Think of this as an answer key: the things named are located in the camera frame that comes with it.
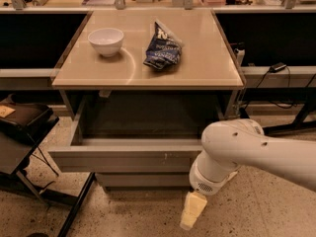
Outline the white round gripper wrist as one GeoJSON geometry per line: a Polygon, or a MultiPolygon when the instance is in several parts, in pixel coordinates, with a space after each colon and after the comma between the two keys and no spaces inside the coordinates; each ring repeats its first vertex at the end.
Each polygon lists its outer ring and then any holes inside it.
{"type": "Polygon", "coordinates": [[[214,160],[197,158],[189,174],[195,192],[186,195],[180,227],[191,230],[207,205],[205,196],[213,196],[238,174],[238,168],[225,169],[214,160]]]}

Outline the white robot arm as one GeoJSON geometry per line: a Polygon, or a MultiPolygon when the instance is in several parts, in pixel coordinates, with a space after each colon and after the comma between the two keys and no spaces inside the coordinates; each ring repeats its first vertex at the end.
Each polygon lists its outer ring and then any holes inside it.
{"type": "Polygon", "coordinates": [[[194,189],[187,193],[180,226],[193,228],[207,204],[236,174],[252,166],[316,191],[316,143],[269,137],[249,118],[217,121],[201,135],[202,151],[189,174],[194,189]]]}

